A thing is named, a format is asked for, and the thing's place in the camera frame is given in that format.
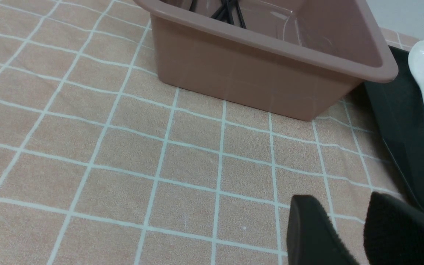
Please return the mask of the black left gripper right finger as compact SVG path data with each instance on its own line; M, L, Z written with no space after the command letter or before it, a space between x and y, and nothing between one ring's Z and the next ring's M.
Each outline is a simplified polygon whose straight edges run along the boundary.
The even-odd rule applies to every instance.
M424 265L424 213L389 194L373 192L364 250L371 265Z

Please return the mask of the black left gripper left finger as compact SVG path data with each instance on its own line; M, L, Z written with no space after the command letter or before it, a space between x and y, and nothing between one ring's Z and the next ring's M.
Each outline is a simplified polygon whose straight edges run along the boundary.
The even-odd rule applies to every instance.
M293 195L287 228L290 265L357 265L325 208L311 195Z

